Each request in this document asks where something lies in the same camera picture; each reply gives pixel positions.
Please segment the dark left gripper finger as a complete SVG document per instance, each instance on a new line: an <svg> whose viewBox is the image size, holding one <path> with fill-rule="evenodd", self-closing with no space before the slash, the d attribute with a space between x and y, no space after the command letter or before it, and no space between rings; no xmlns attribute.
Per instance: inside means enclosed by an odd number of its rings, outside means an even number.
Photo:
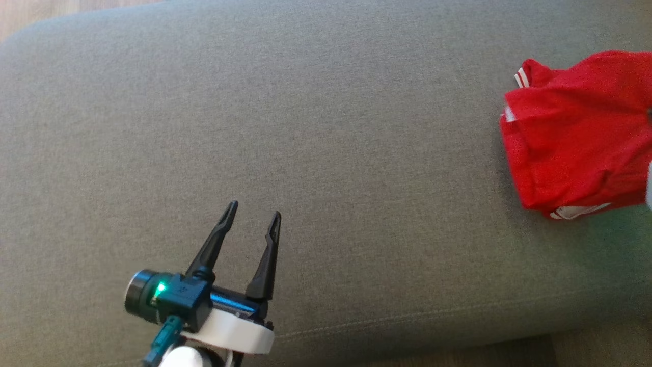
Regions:
<svg viewBox="0 0 652 367"><path fill-rule="evenodd" d="M246 297L256 302L273 299L282 216L276 211L265 234L266 247L258 269L246 289Z"/></svg>
<svg viewBox="0 0 652 367"><path fill-rule="evenodd" d="M203 281L215 280L214 265L221 252L224 239L233 225L237 209L237 200L233 200L228 204L218 223L210 232L202 248L189 265L188 270L186 270L185 275L187 277L193 277Z"/></svg>

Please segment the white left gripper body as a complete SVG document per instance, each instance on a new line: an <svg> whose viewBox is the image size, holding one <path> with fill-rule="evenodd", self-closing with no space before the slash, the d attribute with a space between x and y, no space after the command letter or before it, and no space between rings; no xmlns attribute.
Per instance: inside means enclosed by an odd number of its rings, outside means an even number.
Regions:
<svg viewBox="0 0 652 367"><path fill-rule="evenodd" d="M202 328L191 333L191 340L249 355L270 353L275 334L273 324L267 321L267 299L249 298L215 286L210 300L210 314Z"/></svg>

